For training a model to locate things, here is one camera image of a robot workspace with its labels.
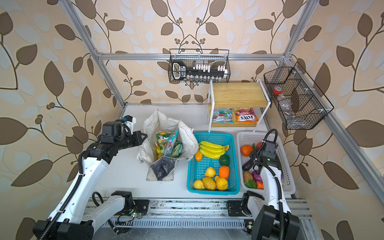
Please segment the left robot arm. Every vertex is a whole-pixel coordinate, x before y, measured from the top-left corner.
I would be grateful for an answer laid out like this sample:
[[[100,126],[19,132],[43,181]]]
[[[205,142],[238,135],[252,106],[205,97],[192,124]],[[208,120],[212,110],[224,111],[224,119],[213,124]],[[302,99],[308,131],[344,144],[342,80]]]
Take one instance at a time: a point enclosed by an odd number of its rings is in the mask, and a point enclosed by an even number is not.
[[[79,171],[58,206],[45,221],[37,221],[33,234],[39,240],[91,240],[116,213],[136,212],[132,193],[115,191],[91,213],[85,214],[90,197],[103,172],[121,150],[138,147],[148,137],[134,131],[136,118],[125,116],[103,124],[95,143],[78,157]]]

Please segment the white canvas grocery bag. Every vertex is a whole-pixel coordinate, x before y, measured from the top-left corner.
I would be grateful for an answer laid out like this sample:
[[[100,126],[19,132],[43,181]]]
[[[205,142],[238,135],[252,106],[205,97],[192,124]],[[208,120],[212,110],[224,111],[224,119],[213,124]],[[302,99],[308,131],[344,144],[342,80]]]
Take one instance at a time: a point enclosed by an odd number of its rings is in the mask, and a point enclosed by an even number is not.
[[[139,146],[138,161],[148,165],[149,182],[172,181],[176,164],[192,160],[199,149],[192,128],[159,110],[144,121],[142,132],[148,137]]]

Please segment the orange fruit white basket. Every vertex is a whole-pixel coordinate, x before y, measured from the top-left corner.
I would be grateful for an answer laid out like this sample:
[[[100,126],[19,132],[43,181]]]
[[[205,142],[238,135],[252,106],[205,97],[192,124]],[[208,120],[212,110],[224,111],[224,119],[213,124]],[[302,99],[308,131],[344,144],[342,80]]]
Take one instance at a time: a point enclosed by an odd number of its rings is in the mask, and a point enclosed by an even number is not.
[[[254,148],[250,145],[243,145],[241,147],[241,155],[244,157],[248,157],[249,154],[254,150]]]

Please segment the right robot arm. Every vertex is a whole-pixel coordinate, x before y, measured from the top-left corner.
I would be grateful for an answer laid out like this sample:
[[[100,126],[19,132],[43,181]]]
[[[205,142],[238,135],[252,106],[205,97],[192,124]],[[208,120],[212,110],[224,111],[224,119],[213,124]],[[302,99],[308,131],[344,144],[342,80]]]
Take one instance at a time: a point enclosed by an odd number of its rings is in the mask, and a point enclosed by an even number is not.
[[[253,149],[243,169],[253,168],[264,184],[262,195],[247,191],[240,201],[227,201],[230,217],[251,217],[246,232],[253,240],[295,240],[300,220],[291,213],[281,182],[282,165],[276,153],[278,131],[268,131],[261,146]]]

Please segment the pink teal snack bag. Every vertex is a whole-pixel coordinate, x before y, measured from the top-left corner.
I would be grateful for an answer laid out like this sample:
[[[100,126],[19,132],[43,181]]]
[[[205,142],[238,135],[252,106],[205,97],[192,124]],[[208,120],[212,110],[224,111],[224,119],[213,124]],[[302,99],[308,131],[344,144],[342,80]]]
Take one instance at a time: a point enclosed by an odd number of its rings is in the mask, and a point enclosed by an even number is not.
[[[164,156],[166,156],[166,157],[171,156],[173,149],[174,149],[174,146],[175,146],[176,141],[177,141],[178,134],[179,134],[179,130],[176,129],[175,132],[173,134],[171,134],[170,137],[168,138],[166,145],[165,145],[165,148],[164,148]]]

